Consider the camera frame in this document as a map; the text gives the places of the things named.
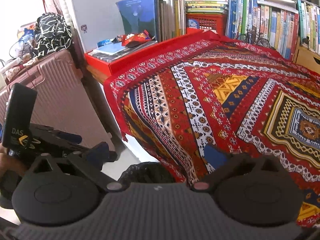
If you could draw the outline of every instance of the black and white bag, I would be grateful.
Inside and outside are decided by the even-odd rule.
[[[64,17],[51,12],[38,18],[34,34],[36,45],[33,57],[39,59],[51,52],[67,49],[72,43],[71,28],[66,24]]]

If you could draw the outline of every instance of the red basket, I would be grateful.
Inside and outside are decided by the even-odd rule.
[[[193,19],[199,22],[202,30],[215,30],[220,35],[225,35],[228,16],[226,14],[186,14],[187,20]]]

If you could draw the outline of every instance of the white wall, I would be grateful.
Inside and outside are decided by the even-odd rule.
[[[72,10],[66,0],[69,11]],[[124,34],[121,15],[116,6],[120,0],[70,0],[74,13],[70,12],[78,30],[83,50],[88,52],[97,47],[97,42]],[[87,26],[87,32],[81,26]]]
[[[10,59],[9,49],[18,41],[18,28],[35,22],[43,13],[42,0],[0,0],[0,59]]]

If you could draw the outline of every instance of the black handle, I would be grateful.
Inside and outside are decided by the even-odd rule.
[[[315,59],[315,62],[320,65],[320,60],[315,57],[313,57],[313,58]]]

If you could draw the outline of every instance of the pink suitcase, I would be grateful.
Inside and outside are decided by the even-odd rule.
[[[82,136],[82,146],[101,141],[115,150],[81,83],[68,50],[55,52],[32,66],[0,92],[0,123],[3,125],[6,102],[12,85],[19,82],[38,92],[31,122]]]

